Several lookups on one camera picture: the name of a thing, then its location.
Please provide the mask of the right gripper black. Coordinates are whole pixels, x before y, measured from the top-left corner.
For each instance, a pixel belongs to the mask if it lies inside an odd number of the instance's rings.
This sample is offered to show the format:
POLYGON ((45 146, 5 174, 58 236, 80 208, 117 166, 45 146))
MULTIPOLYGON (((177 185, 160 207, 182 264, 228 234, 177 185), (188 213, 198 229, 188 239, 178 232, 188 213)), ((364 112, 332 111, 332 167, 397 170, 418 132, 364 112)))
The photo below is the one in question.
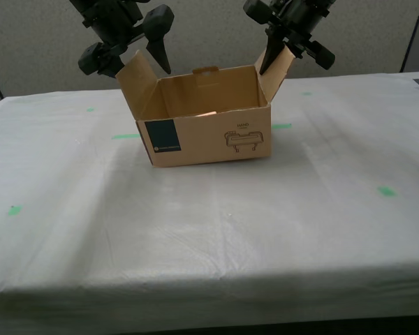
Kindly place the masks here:
POLYGON ((304 53, 312 57, 323 69, 330 69, 335 55, 318 41, 310 41, 316 25, 330 13, 335 0, 271 1, 272 18, 268 22, 267 46, 260 66, 263 75, 281 51, 288 47, 301 59, 304 53))

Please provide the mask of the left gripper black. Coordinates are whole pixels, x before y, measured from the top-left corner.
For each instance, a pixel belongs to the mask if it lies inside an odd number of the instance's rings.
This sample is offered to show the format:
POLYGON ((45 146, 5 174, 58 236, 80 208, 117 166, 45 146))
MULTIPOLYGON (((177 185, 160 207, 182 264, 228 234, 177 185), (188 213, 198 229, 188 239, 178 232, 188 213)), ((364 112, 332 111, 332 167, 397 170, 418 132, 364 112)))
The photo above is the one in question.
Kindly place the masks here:
POLYGON ((147 51, 157 64, 171 74, 170 63, 164 45, 164 36, 170 31, 174 21, 172 9, 160 5, 143 15, 137 1, 121 0, 70 0, 83 17, 83 25, 91 27, 103 43, 90 45, 78 60, 78 66, 85 75, 115 76, 124 67, 119 55, 111 48, 124 48, 135 40, 148 40, 147 51))

